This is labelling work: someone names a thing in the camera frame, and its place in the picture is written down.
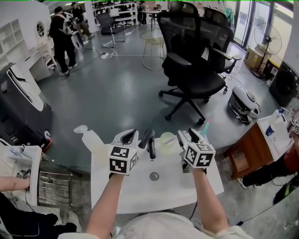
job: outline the backpack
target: backpack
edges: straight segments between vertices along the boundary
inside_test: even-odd
[[[66,18],[65,16],[63,16],[62,14],[57,14],[57,16],[60,16],[61,18],[64,19],[64,25],[62,29],[59,29],[60,31],[62,31],[64,34],[66,35],[72,35],[72,31],[70,29],[70,27],[67,25],[67,22],[70,20],[69,18]]]

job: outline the fan base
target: fan base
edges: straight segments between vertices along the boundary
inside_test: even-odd
[[[263,76],[256,69],[250,69],[250,72],[257,78],[263,79]]]

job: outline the clear cup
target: clear cup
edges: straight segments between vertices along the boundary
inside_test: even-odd
[[[176,136],[170,132],[162,134],[160,138],[160,152],[164,155],[168,154],[176,140]]]

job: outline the drain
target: drain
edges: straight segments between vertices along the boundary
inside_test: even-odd
[[[149,178],[151,181],[157,181],[159,179],[159,174],[157,172],[152,172],[150,175],[149,175]]]

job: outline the chair wheel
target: chair wheel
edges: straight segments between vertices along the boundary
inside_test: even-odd
[[[198,120],[198,123],[199,123],[200,125],[203,125],[204,122],[205,122],[205,120],[204,120],[203,118],[200,118],[200,119]]]

